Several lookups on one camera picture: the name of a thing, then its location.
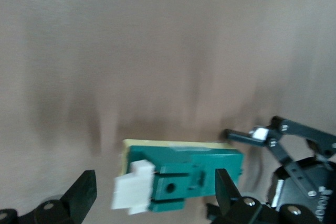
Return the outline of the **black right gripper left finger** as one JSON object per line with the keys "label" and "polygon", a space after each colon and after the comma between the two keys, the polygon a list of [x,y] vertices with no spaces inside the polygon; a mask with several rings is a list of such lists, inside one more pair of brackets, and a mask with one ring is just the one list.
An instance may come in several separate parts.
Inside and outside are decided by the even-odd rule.
{"label": "black right gripper left finger", "polygon": [[96,198],[96,173],[86,170],[60,199],[46,200],[22,216],[15,209],[1,209],[1,223],[83,223]]}

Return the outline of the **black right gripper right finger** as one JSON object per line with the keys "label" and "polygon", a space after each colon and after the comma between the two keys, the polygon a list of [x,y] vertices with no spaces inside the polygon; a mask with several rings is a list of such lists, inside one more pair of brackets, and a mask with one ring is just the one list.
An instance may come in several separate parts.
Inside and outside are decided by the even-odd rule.
{"label": "black right gripper right finger", "polygon": [[212,223],[321,223],[305,206],[285,204],[279,210],[268,201],[262,203],[251,196],[242,196],[227,170],[215,172],[215,193],[218,204],[207,204],[207,218]]}

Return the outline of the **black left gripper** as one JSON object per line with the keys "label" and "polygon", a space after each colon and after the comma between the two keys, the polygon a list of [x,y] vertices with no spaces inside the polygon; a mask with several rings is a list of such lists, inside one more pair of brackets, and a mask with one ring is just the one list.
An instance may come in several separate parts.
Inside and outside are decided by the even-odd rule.
{"label": "black left gripper", "polygon": [[[306,140],[315,159],[309,157],[295,162],[280,144],[285,135]],[[335,135],[298,122],[273,116],[268,126],[256,126],[248,133],[231,129],[222,131],[222,138],[266,147],[282,165],[272,176],[270,205],[279,210],[282,205],[307,207],[321,223],[335,223]]]}

